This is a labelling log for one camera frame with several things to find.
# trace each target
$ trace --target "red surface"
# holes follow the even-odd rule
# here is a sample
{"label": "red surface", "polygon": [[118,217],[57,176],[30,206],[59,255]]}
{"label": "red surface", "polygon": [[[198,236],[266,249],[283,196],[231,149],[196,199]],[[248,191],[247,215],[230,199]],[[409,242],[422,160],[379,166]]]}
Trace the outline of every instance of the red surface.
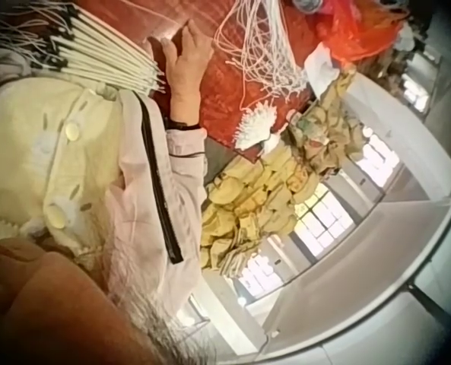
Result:
{"label": "red surface", "polygon": [[[234,0],[129,1],[146,7],[148,11],[138,10],[120,0],[78,0],[78,4],[116,28],[136,44],[141,45],[147,37],[157,39],[175,37],[177,42],[179,37],[176,36],[176,33],[190,18],[194,19],[198,26],[212,37],[234,3]],[[302,65],[318,44],[314,37],[313,25],[309,25],[306,16],[290,5],[284,6],[284,18],[297,63]],[[228,22],[224,29],[224,35],[236,45],[242,44],[243,37],[233,21]],[[164,55],[160,46],[156,42],[153,43],[153,47],[155,59],[163,69]],[[226,60],[225,54],[216,52],[203,80],[201,124],[214,140],[232,148],[233,134],[243,115],[243,112],[240,111],[243,81],[241,71],[227,65]],[[254,83],[246,86],[244,105],[249,105],[264,96],[260,87],[259,84]],[[292,108],[301,108],[307,98],[308,93],[305,92],[299,97],[291,98],[288,103],[285,100],[276,100],[278,121],[275,130],[283,126],[287,112]],[[155,99],[165,112],[169,109],[169,94],[156,95]],[[244,155],[254,160],[257,152],[257,149],[253,148],[246,151]]]}

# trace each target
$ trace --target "hand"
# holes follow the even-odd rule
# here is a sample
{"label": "hand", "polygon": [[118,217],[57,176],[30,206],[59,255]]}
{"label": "hand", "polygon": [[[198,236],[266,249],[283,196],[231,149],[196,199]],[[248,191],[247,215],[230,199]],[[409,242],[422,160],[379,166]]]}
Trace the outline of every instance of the hand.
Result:
{"label": "hand", "polygon": [[199,122],[200,84],[213,56],[211,38],[204,35],[194,21],[183,28],[183,52],[163,39],[166,56],[166,76],[171,88],[171,119],[187,125]]}

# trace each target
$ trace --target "sleeve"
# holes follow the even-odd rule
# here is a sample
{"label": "sleeve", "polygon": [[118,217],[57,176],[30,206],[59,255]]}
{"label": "sleeve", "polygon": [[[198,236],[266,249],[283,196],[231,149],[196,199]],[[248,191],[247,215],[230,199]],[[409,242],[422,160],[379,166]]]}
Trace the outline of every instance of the sleeve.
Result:
{"label": "sleeve", "polygon": [[192,225],[199,229],[202,226],[202,204],[206,199],[203,186],[208,165],[205,156],[206,137],[204,129],[167,131],[170,165],[176,189],[189,213],[193,215]]}

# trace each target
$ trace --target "window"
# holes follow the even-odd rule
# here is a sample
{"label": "window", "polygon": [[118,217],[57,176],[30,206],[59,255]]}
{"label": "window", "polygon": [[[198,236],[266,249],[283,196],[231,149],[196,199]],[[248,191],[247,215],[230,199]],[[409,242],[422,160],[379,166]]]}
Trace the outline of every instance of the window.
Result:
{"label": "window", "polygon": [[259,254],[249,260],[239,280],[255,298],[266,295],[283,284],[279,275],[269,264],[269,258]]}
{"label": "window", "polygon": [[320,256],[354,224],[340,202],[323,184],[303,204],[296,205],[299,219],[294,231],[315,256]]}
{"label": "window", "polygon": [[428,92],[406,74],[402,76],[402,79],[404,81],[405,99],[414,106],[416,110],[424,113],[428,106],[428,100],[430,99]]}
{"label": "window", "polygon": [[398,155],[384,143],[373,130],[364,127],[369,142],[364,146],[364,158],[357,165],[380,187],[383,188],[399,164]]}
{"label": "window", "polygon": [[178,311],[176,317],[183,327],[193,327],[206,322],[208,314],[199,306],[192,295]]}

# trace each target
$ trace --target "white paper tassel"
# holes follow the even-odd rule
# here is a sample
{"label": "white paper tassel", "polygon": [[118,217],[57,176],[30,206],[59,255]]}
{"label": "white paper tassel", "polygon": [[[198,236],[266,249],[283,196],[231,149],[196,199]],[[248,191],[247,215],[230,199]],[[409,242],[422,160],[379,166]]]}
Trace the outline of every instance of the white paper tassel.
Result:
{"label": "white paper tassel", "polygon": [[269,105],[268,101],[257,103],[254,110],[246,109],[235,134],[235,148],[243,151],[262,141],[267,141],[277,116],[276,107]]}

